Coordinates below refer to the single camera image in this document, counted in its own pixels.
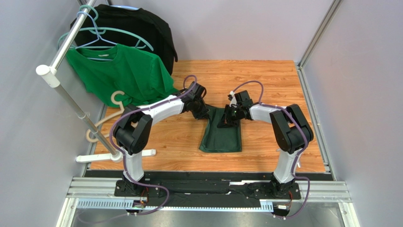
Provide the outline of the dark green cloth napkin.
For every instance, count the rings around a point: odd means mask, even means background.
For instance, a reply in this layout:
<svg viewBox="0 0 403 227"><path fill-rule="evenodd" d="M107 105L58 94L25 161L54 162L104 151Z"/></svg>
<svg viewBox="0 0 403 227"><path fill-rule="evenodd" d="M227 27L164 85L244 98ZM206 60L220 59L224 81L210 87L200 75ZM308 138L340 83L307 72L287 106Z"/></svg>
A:
<svg viewBox="0 0 403 227"><path fill-rule="evenodd" d="M241 126L219 128L224 108L208 105L208 123L199 150L205 153L232 153L242 151Z"/></svg>

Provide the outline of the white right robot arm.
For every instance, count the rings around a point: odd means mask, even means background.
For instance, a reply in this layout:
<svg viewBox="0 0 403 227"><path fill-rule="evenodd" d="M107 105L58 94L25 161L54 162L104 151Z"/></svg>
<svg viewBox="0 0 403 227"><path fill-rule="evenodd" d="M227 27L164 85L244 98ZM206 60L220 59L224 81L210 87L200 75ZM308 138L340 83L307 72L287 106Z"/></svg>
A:
<svg viewBox="0 0 403 227"><path fill-rule="evenodd" d="M314 138L314 133L305 115L297 104L286 107L268 104L251 106L227 105L217 127L239 125L240 120L262 121L272 125L280 150L277 166L270 181L276 190L285 190L295 179L295 170L300 155Z"/></svg>

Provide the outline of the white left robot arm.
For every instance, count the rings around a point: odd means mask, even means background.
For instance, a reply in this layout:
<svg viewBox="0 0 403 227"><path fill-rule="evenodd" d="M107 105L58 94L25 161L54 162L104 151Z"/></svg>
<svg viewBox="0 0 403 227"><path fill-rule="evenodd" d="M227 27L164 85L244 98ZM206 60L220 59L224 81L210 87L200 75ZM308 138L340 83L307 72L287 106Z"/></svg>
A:
<svg viewBox="0 0 403 227"><path fill-rule="evenodd" d="M208 108L202 98L173 96L150 105L125 108L110 130L110 142L123 155L123 180L143 187L163 186L141 183L144 177L142 151L148 143L151 128L156 123L174 115L191 112L195 119L208 116Z"/></svg>

